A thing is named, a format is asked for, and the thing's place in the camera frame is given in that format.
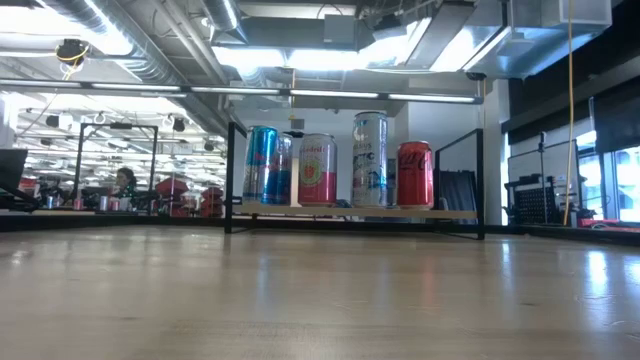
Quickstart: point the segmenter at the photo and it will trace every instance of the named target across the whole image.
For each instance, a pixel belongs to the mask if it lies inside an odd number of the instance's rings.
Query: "computer monitor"
[[[24,171],[28,151],[25,149],[0,149],[0,182],[17,189]]]

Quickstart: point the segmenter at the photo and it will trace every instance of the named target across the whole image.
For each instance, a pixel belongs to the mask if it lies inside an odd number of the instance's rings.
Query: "can label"
[[[268,182],[277,141],[278,132],[274,128],[256,126],[249,129],[242,191],[244,203],[270,203]]]
[[[387,205],[387,120],[383,114],[356,116],[353,130],[352,203]]]
[[[398,205],[430,209],[434,205],[431,149],[424,142],[398,148]]]
[[[290,136],[280,135],[274,158],[269,167],[265,199],[268,204],[291,204],[291,163],[293,158],[293,140]]]
[[[336,202],[337,146],[330,136],[305,137],[300,147],[298,202],[327,205]]]

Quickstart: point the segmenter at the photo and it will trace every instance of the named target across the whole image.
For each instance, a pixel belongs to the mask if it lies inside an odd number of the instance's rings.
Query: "person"
[[[115,194],[118,198],[134,198],[136,195],[137,180],[133,171],[129,168],[118,169],[116,175],[116,185],[119,191]]]

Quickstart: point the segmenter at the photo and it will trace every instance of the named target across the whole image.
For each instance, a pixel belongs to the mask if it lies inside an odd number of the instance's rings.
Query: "wooden board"
[[[365,209],[365,208],[322,208],[291,207],[268,205],[234,205],[234,212],[248,214],[284,214],[284,215],[316,215],[316,216],[377,216],[423,219],[475,219],[475,211],[444,210],[401,210],[401,209]]]

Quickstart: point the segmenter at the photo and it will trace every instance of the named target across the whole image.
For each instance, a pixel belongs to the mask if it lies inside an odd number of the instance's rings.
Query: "red can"
[[[433,160],[429,143],[411,141],[398,147],[396,186],[401,208],[433,208]]]

